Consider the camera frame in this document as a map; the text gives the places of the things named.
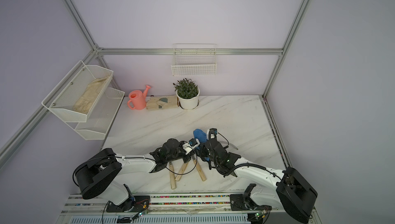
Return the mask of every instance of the wire mesh basket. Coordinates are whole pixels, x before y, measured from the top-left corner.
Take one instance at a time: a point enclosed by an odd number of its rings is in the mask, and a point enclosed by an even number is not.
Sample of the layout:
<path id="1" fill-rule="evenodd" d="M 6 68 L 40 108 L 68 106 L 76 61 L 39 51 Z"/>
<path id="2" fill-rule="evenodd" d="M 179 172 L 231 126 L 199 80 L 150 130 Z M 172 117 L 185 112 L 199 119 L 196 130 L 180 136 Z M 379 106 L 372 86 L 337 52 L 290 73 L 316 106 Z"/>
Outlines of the wire mesh basket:
<path id="1" fill-rule="evenodd" d="M 90 117 L 93 109 L 96 107 L 98 100 L 106 90 L 113 78 L 113 71 L 97 66 L 85 65 L 82 61 L 83 67 L 79 70 L 76 76 L 70 83 L 62 90 L 62 92 L 55 98 L 50 106 L 46 106 L 48 110 L 60 118 L 63 122 L 86 122 Z M 92 83 L 95 79 L 103 78 L 103 82 L 99 88 L 96 89 L 96 95 L 88 105 L 89 109 L 83 113 L 75 111 L 74 106 L 80 97 L 85 93 L 88 84 Z"/>
<path id="2" fill-rule="evenodd" d="M 74 130 L 85 140 L 103 140 L 122 103 L 125 92 L 107 88 L 87 122 L 78 123 Z"/>
<path id="3" fill-rule="evenodd" d="M 173 76 L 201 76 L 215 75 L 217 60 L 215 48 L 209 49 L 174 49 L 173 63 L 171 64 Z"/>

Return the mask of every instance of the potted plant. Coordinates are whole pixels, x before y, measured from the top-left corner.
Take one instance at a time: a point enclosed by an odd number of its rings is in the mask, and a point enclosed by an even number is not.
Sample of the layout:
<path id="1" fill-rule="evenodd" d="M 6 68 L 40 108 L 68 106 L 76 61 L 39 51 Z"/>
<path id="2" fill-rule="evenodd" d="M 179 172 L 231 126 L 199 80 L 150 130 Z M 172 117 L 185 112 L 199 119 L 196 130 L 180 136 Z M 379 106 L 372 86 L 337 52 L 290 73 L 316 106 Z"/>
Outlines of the potted plant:
<path id="1" fill-rule="evenodd" d="M 173 83 L 175 87 L 175 94 L 180 100 L 181 108 L 185 110 L 192 110 L 198 106 L 200 89 L 191 79 L 182 79 Z"/>

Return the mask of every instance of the pink watering can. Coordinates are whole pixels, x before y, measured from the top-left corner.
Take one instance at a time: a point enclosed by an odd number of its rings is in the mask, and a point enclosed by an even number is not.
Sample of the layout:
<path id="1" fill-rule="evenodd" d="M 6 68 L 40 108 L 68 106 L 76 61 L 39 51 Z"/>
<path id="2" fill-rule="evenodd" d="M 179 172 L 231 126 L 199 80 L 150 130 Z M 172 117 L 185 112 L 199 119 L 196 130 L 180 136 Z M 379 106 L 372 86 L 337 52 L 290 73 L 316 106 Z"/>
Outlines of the pink watering can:
<path id="1" fill-rule="evenodd" d="M 145 87 L 146 89 L 144 90 L 144 92 L 141 92 L 140 90 L 135 90 L 130 92 L 129 94 L 130 100 L 128 100 L 128 107 L 130 109 L 142 110 L 145 108 L 146 106 L 145 98 L 147 96 L 148 89 L 151 88 L 148 85 L 146 85 Z"/>

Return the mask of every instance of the green plant leaves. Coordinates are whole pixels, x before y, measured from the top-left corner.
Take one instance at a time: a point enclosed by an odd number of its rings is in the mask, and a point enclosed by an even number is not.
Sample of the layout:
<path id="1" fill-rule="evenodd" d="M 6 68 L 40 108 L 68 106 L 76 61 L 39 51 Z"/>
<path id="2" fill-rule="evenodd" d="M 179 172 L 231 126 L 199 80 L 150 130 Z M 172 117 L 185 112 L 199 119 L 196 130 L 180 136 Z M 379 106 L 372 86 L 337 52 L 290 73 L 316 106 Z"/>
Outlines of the green plant leaves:
<path id="1" fill-rule="evenodd" d="M 173 83 L 173 85 L 175 85 L 174 88 L 177 90 L 179 97 L 183 99 L 191 99 L 198 95 L 198 86 L 192 81 L 192 79 L 184 78 L 177 82 L 177 84 Z"/>

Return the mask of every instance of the gardening glove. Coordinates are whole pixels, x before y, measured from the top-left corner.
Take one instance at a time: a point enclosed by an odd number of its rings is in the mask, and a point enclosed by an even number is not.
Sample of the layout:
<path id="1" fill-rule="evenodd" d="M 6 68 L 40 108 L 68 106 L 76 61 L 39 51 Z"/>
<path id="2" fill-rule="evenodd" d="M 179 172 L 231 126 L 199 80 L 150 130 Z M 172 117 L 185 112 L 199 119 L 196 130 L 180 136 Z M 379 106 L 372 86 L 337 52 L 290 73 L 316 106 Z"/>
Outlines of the gardening glove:
<path id="1" fill-rule="evenodd" d="M 176 95 L 151 97 L 146 104 L 147 110 L 161 110 L 174 107 L 178 107 Z"/>

